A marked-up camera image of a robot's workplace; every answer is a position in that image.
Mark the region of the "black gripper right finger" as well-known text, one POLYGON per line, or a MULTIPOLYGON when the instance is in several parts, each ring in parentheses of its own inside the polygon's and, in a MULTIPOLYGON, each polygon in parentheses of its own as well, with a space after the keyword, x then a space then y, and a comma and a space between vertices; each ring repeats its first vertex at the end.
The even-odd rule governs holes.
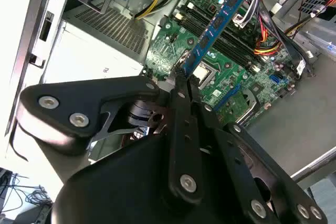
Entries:
POLYGON ((206 186, 216 189, 216 206, 225 223, 327 223, 322 209, 236 123, 221 126, 201 102, 199 79, 188 85, 200 130, 200 147, 209 153, 206 186))

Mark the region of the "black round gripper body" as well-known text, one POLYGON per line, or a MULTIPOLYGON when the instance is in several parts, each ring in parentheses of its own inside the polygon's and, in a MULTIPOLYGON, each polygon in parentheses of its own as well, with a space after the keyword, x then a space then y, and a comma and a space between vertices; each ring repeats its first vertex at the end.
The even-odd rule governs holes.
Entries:
POLYGON ((52 223, 252 223, 223 162, 202 153, 199 205, 170 199, 168 140, 146 137, 74 174, 51 212, 52 223))

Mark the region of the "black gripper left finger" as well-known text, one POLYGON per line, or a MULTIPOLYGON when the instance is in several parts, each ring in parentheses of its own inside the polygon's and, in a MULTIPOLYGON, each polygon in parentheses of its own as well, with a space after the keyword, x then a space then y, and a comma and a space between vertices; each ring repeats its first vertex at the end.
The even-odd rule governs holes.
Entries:
POLYGON ((93 142, 139 127, 169 139, 168 194, 188 204, 203 197, 197 120, 191 114, 196 79, 177 71, 167 87, 145 76, 39 84, 19 98, 23 130, 65 155, 84 153, 93 142))

